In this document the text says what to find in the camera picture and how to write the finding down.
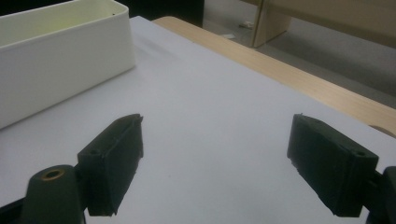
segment gray floor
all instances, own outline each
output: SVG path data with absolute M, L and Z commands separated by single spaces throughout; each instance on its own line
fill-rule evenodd
M 246 46 L 251 37 L 251 31 L 237 26 L 230 30 L 205 21 L 204 28 L 233 34 Z M 257 51 L 396 108 L 396 49 L 292 19 L 286 33 Z

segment table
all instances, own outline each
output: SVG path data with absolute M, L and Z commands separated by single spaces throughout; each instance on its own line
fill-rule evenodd
M 133 18 L 136 67 L 0 131 L 0 205 L 140 113 L 145 157 L 119 213 L 89 223 L 364 223 L 334 217 L 286 157 L 292 115 L 321 119 L 395 164 L 396 139 L 240 63 Z
M 300 69 L 263 55 L 221 36 L 192 26 L 173 17 L 156 21 L 166 29 L 242 65 L 300 91 L 329 107 L 362 122 L 375 126 L 392 136 L 396 135 L 396 110 L 315 77 Z

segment white box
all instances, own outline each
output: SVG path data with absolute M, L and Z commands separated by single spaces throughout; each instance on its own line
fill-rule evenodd
M 0 128 L 134 67 L 128 10 L 76 0 L 0 17 Z

